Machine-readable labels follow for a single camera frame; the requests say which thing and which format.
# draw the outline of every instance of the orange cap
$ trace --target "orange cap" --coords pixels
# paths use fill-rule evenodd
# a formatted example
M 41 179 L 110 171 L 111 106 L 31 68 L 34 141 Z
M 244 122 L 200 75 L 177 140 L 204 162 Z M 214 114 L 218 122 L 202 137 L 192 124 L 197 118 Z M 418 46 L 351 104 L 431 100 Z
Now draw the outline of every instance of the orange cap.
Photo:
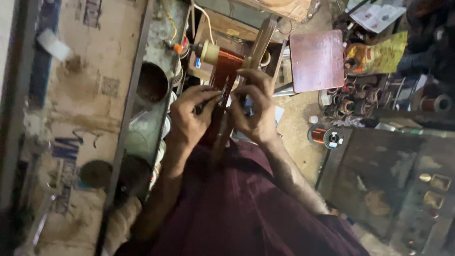
M 175 51 L 176 53 L 178 53 L 178 54 L 181 54 L 182 51 L 183 51 L 183 47 L 182 47 L 181 45 L 179 45 L 179 44 L 175 44 L 175 45 L 174 45 L 174 51 Z

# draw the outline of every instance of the hairy forearm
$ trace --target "hairy forearm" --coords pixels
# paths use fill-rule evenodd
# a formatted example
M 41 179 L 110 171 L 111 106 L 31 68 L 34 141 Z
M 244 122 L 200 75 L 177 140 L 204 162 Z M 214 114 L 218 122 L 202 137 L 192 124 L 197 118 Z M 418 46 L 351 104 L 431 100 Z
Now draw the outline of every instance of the hairy forearm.
M 160 176 L 131 229 L 135 239 L 153 238 L 174 208 L 182 186 L 183 169 L 190 153 L 191 149 L 180 143 L 174 143 L 172 140 L 167 143 Z
M 321 196 L 305 180 L 291 156 L 284 148 L 281 138 L 261 145 L 281 189 L 294 197 L 314 215 L 329 214 Z

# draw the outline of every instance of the pile of copper coils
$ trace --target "pile of copper coils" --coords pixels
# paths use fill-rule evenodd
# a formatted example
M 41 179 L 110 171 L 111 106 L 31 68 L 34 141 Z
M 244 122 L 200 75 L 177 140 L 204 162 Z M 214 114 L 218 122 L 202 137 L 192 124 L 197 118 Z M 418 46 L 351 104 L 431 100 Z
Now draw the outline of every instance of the pile of copper coils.
M 356 84 L 355 77 L 347 77 L 343 87 L 327 89 L 330 105 L 324 115 L 332 119 L 343 119 L 349 115 L 370 117 L 378 106 L 382 91 L 373 84 Z

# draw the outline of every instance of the electrical wire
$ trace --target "electrical wire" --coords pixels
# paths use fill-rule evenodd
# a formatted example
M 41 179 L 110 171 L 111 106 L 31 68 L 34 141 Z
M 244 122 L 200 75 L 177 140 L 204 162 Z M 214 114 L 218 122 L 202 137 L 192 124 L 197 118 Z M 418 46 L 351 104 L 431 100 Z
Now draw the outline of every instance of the electrical wire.
M 177 35 L 177 27 L 175 26 L 174 19 L 172 18 L 171 13 L 169 12 L 169 8 L 167 7 L 164 0 L 161 0 L 161 3 L 163 4 L 163 8 L 166 11 L 166 16 L 169 19 L 169 22 L 171 23 L 172 27 L 174 28 L 174 35 L 172 36 L 172 41 L 174 41 L 174 38 Z
M 212 44 L 215 44 L 215 42 L 213 41 L 213 37 L 212 37 L 212 26 L 210 25 L 210 18 L 208 17 L 208 14 L 207 12 L 205 12 L 204 9 L 202 9 L 200 6 L 198 6 L 197 4 L 194 4 L 194 7 L 196 9 L 199 9 L 206 17 L 207 17 L 207 22 L 208 22 L 208 29 L 210 31 L 210 40 L 212 40 Z

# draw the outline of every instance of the white cable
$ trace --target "white cable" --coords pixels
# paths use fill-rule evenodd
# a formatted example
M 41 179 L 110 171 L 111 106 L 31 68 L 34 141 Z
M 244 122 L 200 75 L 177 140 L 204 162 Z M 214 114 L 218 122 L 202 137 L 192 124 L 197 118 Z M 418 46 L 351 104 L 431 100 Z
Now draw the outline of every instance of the white cable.
M 200 6 L 198 6 L 197 4 L 194 4 L 194 7 L 196 7 L 196 9 L 201 10 L 201 12 L 207 17 L 208 30 L 210 30 L 210 39 L 212 40 L 212 44 L 215 44 L 215 42 L 213 41 L 213 37 L 212 37 L 212 26 L 210 25 L 210 18 L 208 17 L 207 12 L 205 12 L 204 9 L 202 9 L 202 8 L 201 8 Z

